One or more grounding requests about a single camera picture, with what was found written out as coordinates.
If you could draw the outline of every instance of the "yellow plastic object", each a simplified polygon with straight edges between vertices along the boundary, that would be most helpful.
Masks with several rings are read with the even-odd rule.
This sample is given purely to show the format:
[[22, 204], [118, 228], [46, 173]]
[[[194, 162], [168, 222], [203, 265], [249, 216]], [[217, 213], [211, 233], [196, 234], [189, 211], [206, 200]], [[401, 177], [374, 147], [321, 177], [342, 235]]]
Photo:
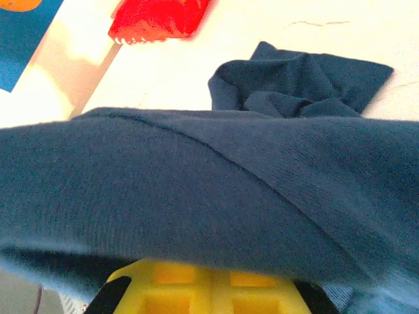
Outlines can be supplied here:
[[114, 314], [311, 314], [291, 281], [140, 260], [114, 272], [131, 283]]
[[35, 9], [42, 0], [0, 0], [0, 9], [26, 12]]

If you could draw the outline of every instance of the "orange object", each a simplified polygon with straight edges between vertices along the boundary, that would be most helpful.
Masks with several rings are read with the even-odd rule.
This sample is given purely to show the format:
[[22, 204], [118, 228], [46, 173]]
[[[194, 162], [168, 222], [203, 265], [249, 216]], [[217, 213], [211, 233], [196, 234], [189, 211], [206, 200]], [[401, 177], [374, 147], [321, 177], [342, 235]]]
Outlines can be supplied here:
[[0, 0], [0, 9], [27, 12], [36, 9], [42, 0]]
[[115, 13], [109, 36], [116, 43], [190, 37], [210, 0], [125, 0]]

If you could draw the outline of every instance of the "blue fabric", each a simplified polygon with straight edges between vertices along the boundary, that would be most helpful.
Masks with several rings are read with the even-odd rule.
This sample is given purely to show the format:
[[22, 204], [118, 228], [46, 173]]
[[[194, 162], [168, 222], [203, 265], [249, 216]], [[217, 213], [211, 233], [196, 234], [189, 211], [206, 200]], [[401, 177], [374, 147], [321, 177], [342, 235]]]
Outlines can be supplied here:
[[165, 258], [319, 283], [343, 313], [416, 313], [419, 123], [359, 116], [392, 70], [261, 47], [211, 79], [227, 111], [0, 130], [0, 266], [89, 302], [114, 269]]
[[44, 0], [34, 10], [0, 9], [0, 88], [11, 92], [63, 0]]

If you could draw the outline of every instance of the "red plastic block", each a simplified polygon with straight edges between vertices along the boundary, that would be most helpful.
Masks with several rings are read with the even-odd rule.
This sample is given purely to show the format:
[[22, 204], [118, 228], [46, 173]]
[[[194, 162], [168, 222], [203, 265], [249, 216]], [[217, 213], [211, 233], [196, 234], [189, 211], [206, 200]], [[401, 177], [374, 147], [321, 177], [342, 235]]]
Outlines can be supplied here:
[[115, 13], [109, 36], [117, 43], [190, 37], [210, 0], [125, 0]]

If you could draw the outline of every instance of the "black plastic part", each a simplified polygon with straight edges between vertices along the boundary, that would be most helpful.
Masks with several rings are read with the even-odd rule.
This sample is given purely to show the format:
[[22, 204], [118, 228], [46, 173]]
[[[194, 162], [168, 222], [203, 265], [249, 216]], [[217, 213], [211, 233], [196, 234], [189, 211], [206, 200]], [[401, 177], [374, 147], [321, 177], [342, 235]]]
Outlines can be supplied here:
[[294, 281], [294, 284], [312, 314], [339, 314], [338, 309], [321, 287], [302, 281]]
[[84, 314], [113, 314], [131, 283], [127, 276], [104, 284]]

